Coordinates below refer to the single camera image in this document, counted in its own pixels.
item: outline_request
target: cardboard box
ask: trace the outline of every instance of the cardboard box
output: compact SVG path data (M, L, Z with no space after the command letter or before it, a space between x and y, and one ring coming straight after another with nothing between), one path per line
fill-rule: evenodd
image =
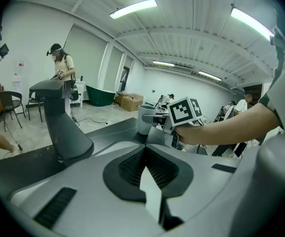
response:
M138 106L143 104L143 96L139 94L130 94L122 97L121 107L127 111L133 112L138 110Z
M120 105L122 103L122 97L126 97L128 95L129 94L125 92L116 92L116 97L114 102Z

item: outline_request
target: chair leg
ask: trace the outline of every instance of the chair leg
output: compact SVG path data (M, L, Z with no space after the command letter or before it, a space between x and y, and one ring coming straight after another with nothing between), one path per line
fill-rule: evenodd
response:
M6 111L4 110L4 113L3 113L3 119L4 119L4 132L6 132L5 116L6 116Z
M38 108L39 108L39 113L40 113L40 119L41 119L41 122L42 122L42 116L41 116L41 108L40 108L40 102L38 102Z
M20 128L23 129L22 125L20 124L20 122L19 122L19 120L18 120L18 117L17 117L17 114L16 114L16 113L15 113L15 116L16 116L16 118L17 118L17 121L18 121L19 125L20 125Z
M30 121L29 103L28 103L28 105L27 105L27 110L28 110L28 117L29 117L29 121Z
M24 117L26 118L26 115L25 115L25 112L24 112L24 106L23 106L23 104L22 104L22 109L23 109Z

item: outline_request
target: doorway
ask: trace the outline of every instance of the doorway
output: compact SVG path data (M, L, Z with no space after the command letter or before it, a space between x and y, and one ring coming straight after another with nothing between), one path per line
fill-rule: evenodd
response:
M123 70L122 70L122 77L121 77L121 82L119 84L119 88L118 91L124 91L124 89L126 88L126 82L128 79L128 74L129 74L129 68L124 66Z

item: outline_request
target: green container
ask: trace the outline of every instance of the green container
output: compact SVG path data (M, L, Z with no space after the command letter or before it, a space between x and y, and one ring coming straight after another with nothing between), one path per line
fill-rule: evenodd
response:
M115 92L97 89L86 85L88 99L91 105L94 106L107 106L114 102Z

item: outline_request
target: white corrugated ceiling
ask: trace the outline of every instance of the white corrugated ceiling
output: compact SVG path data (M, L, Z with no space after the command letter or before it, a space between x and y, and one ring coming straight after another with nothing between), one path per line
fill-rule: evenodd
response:
M223 78L227 87L271 78L275 51L251 27L230 16L231 4L261 22L275 25L270 0L156 0L158 7L111 19L117 8L144 0L17 0L77 15L123 43L146 66L172 62Z

